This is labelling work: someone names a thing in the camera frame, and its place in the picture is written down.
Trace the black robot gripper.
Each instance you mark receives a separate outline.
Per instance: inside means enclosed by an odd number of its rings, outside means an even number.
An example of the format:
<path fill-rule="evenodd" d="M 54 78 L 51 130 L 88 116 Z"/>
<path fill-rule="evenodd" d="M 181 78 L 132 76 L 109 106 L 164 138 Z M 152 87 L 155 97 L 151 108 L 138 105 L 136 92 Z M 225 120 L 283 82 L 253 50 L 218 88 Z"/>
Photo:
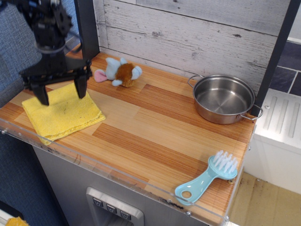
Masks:
<path fill-rule="evenodd" d="M 42 105 L 49 105 L 45 86 L 74 80 L 78 96 L 82 99 L 86 95 L 87 81 L 92 76 L 91 61 L 65 55 L 65 45 L 51 48 L 35 42 L 34 46 L 41 53 L 41 59 L 19 73 L 24 88 L 32 90 Z"/>

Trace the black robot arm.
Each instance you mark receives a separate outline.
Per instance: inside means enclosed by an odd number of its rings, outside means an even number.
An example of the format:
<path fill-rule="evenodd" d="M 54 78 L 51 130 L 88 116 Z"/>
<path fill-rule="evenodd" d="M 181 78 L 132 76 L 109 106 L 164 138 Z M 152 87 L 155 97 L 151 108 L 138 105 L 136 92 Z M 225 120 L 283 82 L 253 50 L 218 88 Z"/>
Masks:
<path fill-rule="evenodd" d="M 15 5 L 23 14 L 35 37 L 41 60 L 19 72 L 25 89 L 34 92 L 41 104 L 48 105 L 46 85 L 73 80 L 79 98 L 86 95 L 92 76 L 91 61 L 64 54 L 65 39 L 72 28 L 71 16 L 59 0 L 2 0 L 0 9 Z"/>

